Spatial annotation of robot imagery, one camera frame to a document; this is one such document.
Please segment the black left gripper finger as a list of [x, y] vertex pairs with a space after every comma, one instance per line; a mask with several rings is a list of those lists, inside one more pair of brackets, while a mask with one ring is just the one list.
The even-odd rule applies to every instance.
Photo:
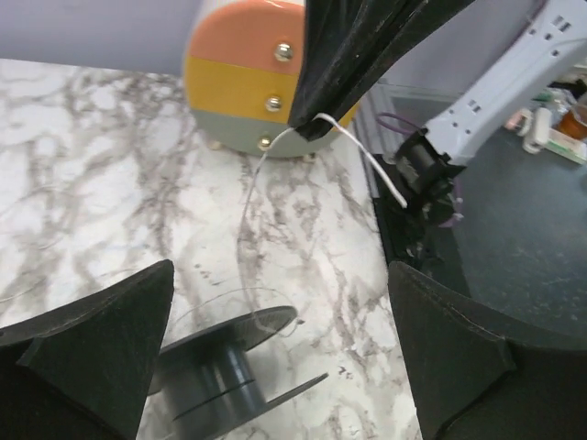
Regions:
[[405, 53], [411, 1], [307, 1], [302, 70], [288, 124], [342, 116]]
[[425, 439], [583, 439], [586, 341], [394, 261], [388, 290]]
[[4, 439], [133, 439], [174, 293], [159, 261], [1, 330]]
[[323, 137], [405, 53], [469, 0], [315, 0], [305, 3], [304, 56], [295, 91], [295, 130]]

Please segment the black cable spool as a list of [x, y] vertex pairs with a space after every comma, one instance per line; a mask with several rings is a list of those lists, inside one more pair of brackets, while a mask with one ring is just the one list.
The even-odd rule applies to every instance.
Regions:
[[247, 352], [297, 317], [292, 306], [243, 314], [160, 352], [149, 394], [162, 393], [176, 439], [217, 439], [325, 380], [322, 374], [267, 401]]

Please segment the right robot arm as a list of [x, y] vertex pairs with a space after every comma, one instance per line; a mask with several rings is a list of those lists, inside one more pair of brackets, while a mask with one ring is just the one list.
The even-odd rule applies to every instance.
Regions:
[[[288, 124], [323, 137], [405, 53], [465, 7], [462, 1], [309, 1]], [[399, 205], [417, 212], [442, 197], [506, 118], [586, 55], [586, 4], [547, 1], [513, 45], [394, 156]]]

